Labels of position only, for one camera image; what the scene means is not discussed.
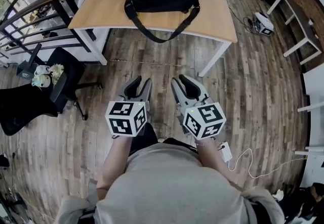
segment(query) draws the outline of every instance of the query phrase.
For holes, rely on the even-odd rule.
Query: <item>cable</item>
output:
[[[14,153],[12,153],[12,159],[15,158],[15,155],[16,155],[17,151],[19,150],[19,147],[20,147],[20,135],[18,134],[18,148],[16,149],[16,151]]]
[[[32,205],[31,203],[29,203],[24,197],[22,197],[22,195],[21,194],[19,194],[20,196],[21,196],[21,198],[24,200],[24,202],[26,202],[28,205],[30,205],[32,208],[34,208],[36,211],[38,211],[42,216],[42,218],[44,219],[44,216],[46,216],[46,217],[48,217],[48,218],[50,218],[50,219],[52,219],[52,220],[55,220],[55,219],[53,219],[52,217],[50,217],[50,216],[48,216],[47,214],[45,214],[45,213],[42,213],[41,211],[39,211],[34,205]]]
[[[267,173],[267,174],[261,174],[261,175],[259,175],[259,176],[252,176],[251,173],[250,173],[250,169],[251,169],[251,166],[252,166],[252,163],[253,163],[253,152],[252,152],[252,149],[248,148],[248,149],[246,149],[242,154],[240,154],[240,156],[237,158],[234,169],[230,169],[230,168],[229,168],[229,161],[228,161],[228,170],[230,170],[231,172],[233,172],[233,171],[236,169],[236,167],[237,167],[237,162],[239,161],[239,159],[241,158],[241,156],[243,156],[244,153],[245,153],[246,151],[248,151],[248,150],[251,152],[251,164],[250,164],[250,166],[249,166],[248,173],[249,173],[250,177],[253,178],[253,179],[257,179],[257,178],[262,177],[262,176],[270,175],[270,174],[272,174],[273,172],[277,171],[279,168],[281,168],[283,165],[288,164],[288,163],[290,163],[290,162],[293,162],[293,161],[296,161],[296,160],[306,160],[306,159],[307,159],[307,158],[296,158],[296,159],[293,159],[293,160],[287,161],[287,162],[285,162],[285,163],[282,163],[279,167],[277,167],[276,169],[274,169],[274,170],[271,171],[270,173]]]
[[[256,31],[254,30],[254,28],[253,28],[253,23],[252,23],[252,21],[251,21],[251,19],[250,19],[249,17],[245,16],[245,17],[243,18],[243,22],[242,22],[242,21],[239,19],[239,17],[236,16],[236,14],[234,13],[233,9],[230,8],[230,7],[229,7],[229,9],[230,9],[230,11],[233,13],[233,15],[236,17],[236,19],[237,19],[237,20],[238,20],[242,25],[244,25],[244,28],[246,29],[246,31],[248,31],[249,33],[254,34],[254,35],[260,35],[259,32],[256,32]],[[249,23],[249,24],[247,25],[247,24],[244,22],[244,19],[245,19],[245,18],[248,19],[248,23],[249,23],[249,20],[251,21],[251,23]]]

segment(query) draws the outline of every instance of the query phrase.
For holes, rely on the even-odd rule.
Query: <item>small white box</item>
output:
[[[147,122],[144,102],[110,101],[105,116],[112,135],[135,137]]]
[[[222,159],[224,162],[227,162],[233,158],[227,141],[219,145],[218,149],[222,152]]]
[[[191,107],[186,110],[183,126],[197,140],[218,135],[226,122],[219,103]]]

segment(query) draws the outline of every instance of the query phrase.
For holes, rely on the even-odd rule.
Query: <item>chair base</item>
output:
[[[82,89],[82,88],[86,88],[86,87],[91,87],[91,86],[97,86],[97,89],[98,90],[102,90],[103,89],[102,83],[100,83],[100,82],[93,82],[93,83],[78,84],[76,86],[75,90]],[[78,109],[78,111],[81,113],[82,120],[83,121],[86,121],[88,119],[88,115],[85,114],[85,113],[83,113],[83,111],[81,109],[81,106],[80,106],[80,104],[78,102],[77,97],[76,96],[74,98],[67,97],[67,99],[73,102],[73,105],[76,106],[77,109]]]

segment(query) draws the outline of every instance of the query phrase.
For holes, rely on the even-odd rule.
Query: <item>wrist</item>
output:
[[[201,140],[197,140],[196,138],[194,139],[194,142],[196,143],[197,146],[205,146],[209,143],[213,143],[215,141],[215,137],[209,137],[206,139],[201,139]]]

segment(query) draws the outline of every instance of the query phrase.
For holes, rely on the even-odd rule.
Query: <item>table leg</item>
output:
[[[295,15],[293,14],[286,22],[285,25],[288,25],[293,19],[295,18]]]
[[[4,66],[5,68],[8,68],[9,65],[5,62],[3,62],[2,60],[0,60],[0,65]]]
[[[0,48],[0,55],[3,55],[5,58],[7,58],[9,60],[9,63],[13,63],[14,61],[12,60],[12,55],[10,55],[8,52],[6,52],[5,50],[3,50],[2,48]],[[0,60],[0,65],[3,65],[5,68],[8,68],[9,65]]]
[[[87,34],[86,30],[74,29],[77,35],[83,40],[83,42],[88,46],[91,53],[98,59],[102,65],[107,65],[107,60],[102,55],[95,42],[91,40],[90,36]]]
[[[318,152],[318,151],[295,151],[295,155],[301,155],[301,156],[324,156],[324,152]]]
[[[227,48],[231,45],[230,41],[222,41],[222,44],[219,45],[216,48],[216,53],[212,57],[212,59],[208,62],[207,66],[200,72],[198,73],[198,76],[203,77],[208,70],[216,63],[216,61],[224,54],[224,52],[227,50]]]
[[[306,59],[302,60],[299,64],[300,65],[304,65],[306,62],[314,59],[315,57],[317,57],[318,55],[320,55],[322,52],[321,51],[317,51],[314,54],[308,56]]]
[[[274,9],[278,4],[279,4],[280,1],[281,1],[281,0],[276,0],[276,1],[272,4],[272,6],[269,8],[269,10],[268,10],[268,12],[267,12],[268,15],[271,14],[271,12],[273,11],[273,9]]]
[[[310,106],[305,106],[305,107],[298,108],[297,112],[309,111],[309,110],[312,110],[312,109],[315,109],[315,108],[318,108],[318,107],[321,107],[321,106],[324,106],[324,102],[320,102],[320,103],[313,104],[313,105],[310,105]]]
[[[290,55],[291,53],[293,53],[296,49],[299,49],[302,45],[304,45],[305,43],[308,42],[308,38],[303,38],[299,43],[297,43],[296,45],[294,45],[292,48],[290,48],[288,51],[286,51],[283,56],[287,57],[288,55]]]

